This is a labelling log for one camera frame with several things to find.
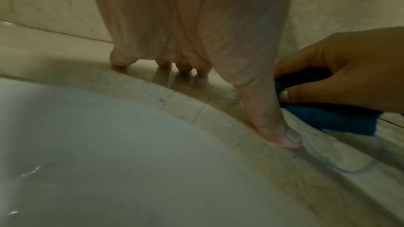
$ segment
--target marble wall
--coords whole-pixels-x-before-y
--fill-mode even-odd
[[[0,0],[0,21],[111,41],[93,0]],[[404,0],[292,0],[279,55],[334,32],[404,25]]]

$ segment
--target blue rag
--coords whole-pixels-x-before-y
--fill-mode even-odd
[[[328,69],[306,69],[293,74],[287,74],[275,81],[276,94],[286,88],[315,82],[330,77]],[[295,104],[288,105],[280,102],[282,108],[297,116],[300,120],[318,130],[334,130],[366,136],[376,132],[377,119],[381,112],[356,106],[336,104]]]

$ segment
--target human hand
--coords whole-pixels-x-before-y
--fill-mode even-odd
[[[278,63],[275,78],[308,68],[333,75],[284,90],[282,101],[404,113],[404,27],[334,34]]]
[[[245,110],[268,140],[301,146],[280,111],[274,55],[289,0],[96,0],[114,41],[110,61],[155,60],[201,76],[212,67],[235,86]]]

